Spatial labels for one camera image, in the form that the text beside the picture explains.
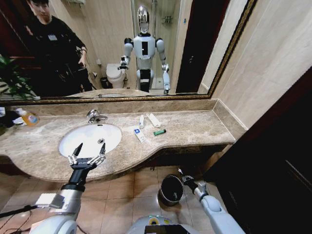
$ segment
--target lotion bottle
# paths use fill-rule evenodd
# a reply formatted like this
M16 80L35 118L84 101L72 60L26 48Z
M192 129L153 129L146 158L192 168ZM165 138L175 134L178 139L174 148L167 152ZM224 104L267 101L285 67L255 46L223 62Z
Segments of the lotion bottle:
M16 109L16 111L28 126L34 126L39 122L39 119L37 116L35 116L34 114L30 112L23 110L22 108L18 108Z

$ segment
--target black trash can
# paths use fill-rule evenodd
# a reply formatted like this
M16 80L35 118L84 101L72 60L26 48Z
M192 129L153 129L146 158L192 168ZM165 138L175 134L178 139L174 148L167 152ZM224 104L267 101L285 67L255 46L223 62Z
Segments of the black trash can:
M175 175L168 175L161 183L158 199L166 206L176 205L183 195L183 184Z
M102 77L100 81L103 89L111 89L113 87L112 84L108 81L107 77Z

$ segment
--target name badge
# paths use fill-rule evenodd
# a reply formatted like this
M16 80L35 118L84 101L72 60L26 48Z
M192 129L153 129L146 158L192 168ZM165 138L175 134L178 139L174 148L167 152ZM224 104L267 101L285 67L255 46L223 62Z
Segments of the name badge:
M48 35L49 40L58 40L57 37L54 34Z

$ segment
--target mirror frame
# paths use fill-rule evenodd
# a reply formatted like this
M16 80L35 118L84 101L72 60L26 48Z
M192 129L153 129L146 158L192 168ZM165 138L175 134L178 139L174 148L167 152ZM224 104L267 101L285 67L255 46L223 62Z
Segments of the mirror frame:
M257 0L247 0L241 17L236 25L235 31L228 44L226 52L221 60L219 68L214 76L213 82L207 94L175 94L164 96L139 96L139 97L107 97L107 98L76 98L76 97L44 97L39 100L0 100L1 106L13 105L43 105L43 104L77 104L93 102L121 102L121 101L157 101L157 100L190 100L190 99L211 99L216 86L218 85L222 74L231 58L231 55L237 45L237 42L246 26Z

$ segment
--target toiletry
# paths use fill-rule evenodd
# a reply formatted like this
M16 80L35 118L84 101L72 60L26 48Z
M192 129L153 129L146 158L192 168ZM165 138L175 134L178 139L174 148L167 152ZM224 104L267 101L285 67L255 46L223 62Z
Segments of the toiletry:
M21 126L27 125L22 117L18 117L17 119L13 120L13 123L15 123L16 125L21 125Z
M138 123L140 128L144 128L144 115L140 116L140 122Z
M152 124L154 125L154 127L160 128L161 123L160 123L159 120L153 115L153 113L151 113L150 115L146 114L146 116L150 119L150 121L152 122Z
M143 132L141 132L139 129L135 129L134 131L135 135L137 136L137 138L140 140L141 143L145 141L145 135L143 134Z
M4 107L0 107L0 117L5 116L5 108Z
M24 120L24 122L28 126L34 126L39 121L38 118L34 114L29 113L29 112L23 110L22 108L18 108L18 109L16 109L16 111L22 117L22 119Z
M160 131L154 132L154 135L157 136L157 135L163 134L165 132L167 132L166 129L160 130Z

